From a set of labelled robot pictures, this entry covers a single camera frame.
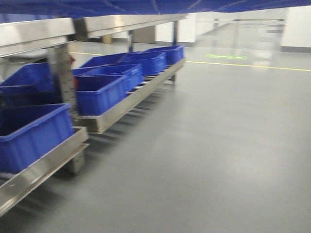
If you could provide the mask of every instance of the green floor marking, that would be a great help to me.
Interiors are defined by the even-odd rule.
[[[236,55],[219,55],[219,54],[208,54],[205,57],[211,58],[225,58],[225,59],[237,59],[237,60],[246,60],[248,57],[246,56],[236,56]]]

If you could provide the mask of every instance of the yellow floor line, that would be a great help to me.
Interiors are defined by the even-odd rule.
[[[69,53],[86,54],[86,55],[96,55],[96,56],[104,56],[104,55],[105,55],[105,54],[86,53],[86,52],[69,52]]]
[[[256,68],[268,68],[268,69],[311,71],[311,69],[297,69],[297,68],[286,68],[286,67],[268,67],[268,66],[243,65],[243,64],[231,64],[231,63],[196,62],[196,61],[186,61],[186,62],[189,62],[189,63],[199,63],[199,64],[211,64],[211,65],[223,65],[223,66],[236,66],[236,67],[256,67]]]

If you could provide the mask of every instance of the metal support post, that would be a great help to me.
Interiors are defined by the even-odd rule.
[[[176,46],[177,45],[177,40],[178,40],[178,23],[179,21],[174,21],[173,22],[173,42],[172,45]],[[174,74],[170,80],[174,83],[176,82],[176,74]]]
[[[67,44],[55,46],[48,51],[54,86],[63,103],[70,103],[70,114],[74,121],[77,120],[77,103],[71,71],[71,58],[68,54]]]
[[[134,51],[134,31],[130,30],[128,31],[128,51],[133,52]]]

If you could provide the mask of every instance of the white wall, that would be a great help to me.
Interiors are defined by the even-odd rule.
[[[288,8],[238,12],[239,19],[285,19]]]
[[[218,27],[220,27],[235,19],[286,19],[287,12],[288,8],[236,13],[200,12],[196,16],[196,35],[202,35],[213,30],[216,18],[218,19]]]
[[[178,42],[195,42],[196,13],[189,14],[186,19],[179,21]],[[173,23],[156,25],[155,40],[161,42],[173,41]]]
[[[114,33],[113,34],[113,38],[127,39],[128,38],[128,33],[127,32]]]
[[[292,7],[288,11],[282,46],[311,48],[311,6]]]
[[[248,11],[237,13],[199,12],[192,13],[179,22],[178,41],[193,43],[197,36],[214,29],[215,19],[218,27],[235,19],[285,19],[288,8]],[[114,38],[127,38],[127,32],[115,33]],[[173,23],[156,25],[155,40],[160,42],[173,41]]]

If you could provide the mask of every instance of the metal rack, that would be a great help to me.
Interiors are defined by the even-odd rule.
[[[174,15],[114,15],[85,17],[73,21],[77,40],[86,40],[112,33],[131,31],[167,22],[178,22],[187,14]]]
[[[102,115],[80,116],[78,124],[87,127],[87,131],[89,133],[102,134],[122,116],[124,116],[147,96],[153,93],[162,83],[175,75],[175,73],[184,65],[184,63],[185,59],[182,59],[159,75],[151,77],[150,81],[146,81],[141,86],[138,86],[124,100],[110,108],[108,111],[104,112]]]
[[[5,23],[0,24],[0,31],[0,57],[52,46],[61,47],[74,34],[71,18]],[[55,81],[61,83],[62,78],[61,75],[55,76]],[[75,133],[70,138],[1,185],[0,216],[61,167],[66,166],[71,172],[77,172],[83,165],[83,150],[87,146],[84,142],[87,139],[86,129],[75,127]]]
[[[85,17],[74,20],[77,40],[104,36],[111,33],[128,31],[129,46],[128,51],[134,50],[133,30],[149,27],[157,24],[173,22],[173,42],[177,45],[178,22],[184,19],[187,14],[176,15],[118,15],[102,17]],[[106,129],[118,121],[123,115],[133,109],[137,104],[149,96],[166,80],[175,82],[176,72],[183,66],[185,59],[169,67],[159,75],[152,77],[148,82],[144,82],[133,93],[128,95],[120,103],[106,111],[100,116],[78,116],[76,125],[85,126],[89,133],[102,134]]]
[[[71,72],[67,43],[72,40],[103,36],[129,30],[129,51],[133,51],[134,29],[173,22],[173,45],[177,44],[178,21],[186,14],[85,17],[72,21],[71,18],[57,18],[19,23],[0,24],[0,57],[49,47],[49,63],[55,87],[63,102],[71,103],[71,116],[75,133],[52,149],[28,168],[10,178],[0,186],[0,216],[5,214],[31,191],[43,183],[63,166],[73,173],[84,164],[83,150],[88,146],[86,127],[90,133],[102,133],[144,98],[155,91],[166,80],[175,82],[176,72],[185,59],[169,67],[159,75],[142,83],[123,101],[101,116],[78,116],[75,90]]]

